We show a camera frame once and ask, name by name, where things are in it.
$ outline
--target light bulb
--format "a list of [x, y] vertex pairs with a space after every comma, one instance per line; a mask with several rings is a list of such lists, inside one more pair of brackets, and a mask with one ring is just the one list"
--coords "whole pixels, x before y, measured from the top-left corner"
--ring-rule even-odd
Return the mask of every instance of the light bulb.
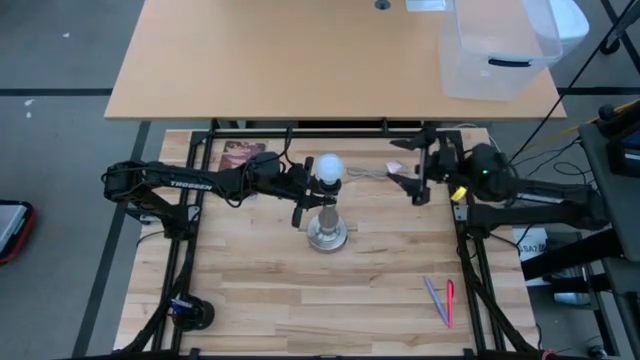
[[333, 185], [344, 174], [344, 164], [336, 154], [325, 154], [318, 159], [318, 178], [327, 185]]

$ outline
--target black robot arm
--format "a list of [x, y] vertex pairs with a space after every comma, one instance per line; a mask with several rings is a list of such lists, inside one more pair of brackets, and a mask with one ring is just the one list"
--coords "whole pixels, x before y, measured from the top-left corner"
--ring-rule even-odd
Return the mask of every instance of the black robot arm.
[[296, 202], [292, 225], [300, 226], [302, 211], [335, 204], [335, 197], [324, 196], [319, 182], [311, 176], [313, 158], [305, 164], [290, 163], [288, 169], [280, 155], [265, 152], [235, 169], [219, 172], [187, 169], [161, 162], [126, 161], [110, 166], [102, 176], [105, 198], [131, 203], [143, 213], [162, 222], [165, 237], [189, 239], [193, 236], [189, 207], [173, 205], [153, 192], [159, 187], [209, 191], [224, 198], [229, 206], [239, 207], [254, 193]]
[[[440, 148], [429, 154], [429, 147], [436, 140]], [[388, 174], [411, 196], [414, 205], [429, 201], [427, 180], [463, 188], [482, 201], [522, 199], [547, 204], [527, 208], [494, 208], [485, 204], [458, 207], [459, 215], [466, 218], [468, 231], [474, 236], [488, 237], [489, 232], [500, 225], [565, 223], [598, 230], [608, 224], [602, 198], [590, 185], [520, 179], [506, 156], [491, 145], [476, 145], [466, 152], [465, 158], [459, 159], [446, 136], [438, 136], [436, 130], [429, 127], [413, 139], [394, 140], [391, 144], [421, 150], [417, 179]]]

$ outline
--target table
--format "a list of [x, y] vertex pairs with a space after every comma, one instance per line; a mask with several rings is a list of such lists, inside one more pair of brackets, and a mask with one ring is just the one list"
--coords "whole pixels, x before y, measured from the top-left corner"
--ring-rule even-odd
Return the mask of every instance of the table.
[[[443, 14], [391, 3], [147, 1], [105, 116], [527, 120], [546, 116], [558, 99], [548, 70], [510, 102], [445, 96]], [[553, 114], [565, 116], [562, 106]]]
[[582, 125], [579, 131], [624, 256], [631, 261], [640, 261], [638, 218], [634, 216], [640, 212], [640, 180], [611, 172], [606, 151], [609, 139], [600, 134], [596, 125]]
[[[484, 129], [462, 132], [465, 148], [489, 141]], [[167, 131], [160, 161], [184, 165], [191, 133]], [[281, 139], [243, 141], [265, 143], [267, 150], [276, 152], [283, 147]], [[346, 167], [418, 162], [418, 152], [388, 142], [294, 138], [289, 153], [293, 161], [303, 162], [306, 156], [331, 150]], [[218, 169], [224, 143], [213, 142], [211, 170]], [[433, 185], [431, 203], [414, 207], [390, 181], [350, 181], [348, 176], [343, 180], [338, 211], [347, 222], [350, 240], [334, 254], [317, 253], [307, 242], [306, 226], [318, 209], [309, 211], [301, 228], [294, 229], [291, 202], [258, 195], [231, 209], [222, 199], [205, 196], [191, 293], [211, 301], [217, 313], [209, 328], [184, 333], [182, 352], [198, 347], [203, 354], [459, 356], [463, 348], [474, 347], [446, 186]], [[176, 189], [157, 192], [178, 202]], [[159, 224], [144, 226], [142, 235], [160, 229]], [[512, 239], [508, 227], [496, 233]], [[155, 309], [169, 245], [161, 235], [139, 245], [115, 348], [131, 341]], [[494, 239], [486, 240], [486, 250], [499, 305], [535, 344], [535, 320], [516, 250]], [[441, 299], [446, 299], [447, 279], [454, 281], [453, 329], [440, 319], [423, 276], [433, 281]], [[481, 313], [491, 347], [483, 306]], [[165, 336], [164, 348], [170, 337]]]

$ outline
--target wooden work surface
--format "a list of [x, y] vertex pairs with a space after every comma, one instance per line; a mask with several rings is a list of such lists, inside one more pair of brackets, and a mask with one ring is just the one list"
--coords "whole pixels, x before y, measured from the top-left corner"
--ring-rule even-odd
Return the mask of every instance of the wooden work surface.
[[[558, 99], [548, 70], [510, 102], [445, 96], [444, 15], [391, 3], [146, 1], [105, 116], [524, 120], [543, 118]], [[564, 116], [559, 106], [553, 117]]]
[[[190, 136], [190, 131], [169, 130], [160, 160], [184, 166]], [[488, 141], [484, 129], [463, 130], [463, 137], [467, 149]], [[276, 152], [283, 146], [283, 140], [247, 141], [266, 143], [267, 150]], [[417, 152], [388, 141], [294, 138], [290, 157], [304, 162], [306, 156], [331, 149], [347, 167], [418, 162]], [[218, 169], [224, 143], [214, 142], [212, 170]], [[318, 209], [304, 216], [298, 230], [290, 225], [290, 201], [258, 195], [232, 209], [215, 195], [205, 195], [191, 292], [213, 303], [216, 319], [203, 331], [185, 333], [183, 352], [198, 347], [209, 354], [461, 355], [463, 348], [474, 347], [446, 186], [434, 185], [430, 204], [414, 207], [390, 181], [347, 175], [343, 181], [338, 211], [350, 235], [334, 254], [320, 254], [307, 242], [306, 226]], [[177, 189], [158, 193], [178, 202]], [[158, 230], [160, 225], [144, 226], [142, 235]], [[496, 233], [512, 239], [510, 228]], [[535, 344], [535, 320], [516, 250], [494, 239], [485, 243], [498, 303]], [[115, 348], [130, 342], [155, 309], [169, 245], [162, 235], [139, 245]], [[447, 279], [454, 281], [453, 329], [441, 320], [424, 276], [445, 306]]]

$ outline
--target pen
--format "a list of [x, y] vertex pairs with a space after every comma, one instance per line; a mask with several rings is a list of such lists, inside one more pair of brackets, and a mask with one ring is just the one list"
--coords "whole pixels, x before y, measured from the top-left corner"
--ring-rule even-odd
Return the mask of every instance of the pen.
[[449, 329], [453, 329], [453, 281], [447, 280], [447, 313], [449, 314]]
[[442, 309], [442, 304], [440, 304], [440, 299], [438, 299], [438, 294], [436, 293], [436, 289], [433, 288], [433, 284], [431, 284], [431, 281], [429, 281], [429, 279], [427, 279], [426, 276], [424, 278], [424, 283], [425, 283], [425, 285], [427, 285], [427, 288], [429, 289], [429, 292], [431, 293], [431, 297], [433, 298], [433, 302], [436, 304], [436, 307], [438, 308], [438, 312], [440, 313], [440, 316], [442, 317], [442, 321], [444, 321], [445, 325], [449, 325], [447, 323], [447, 315], [444, 313], [444, 310]]

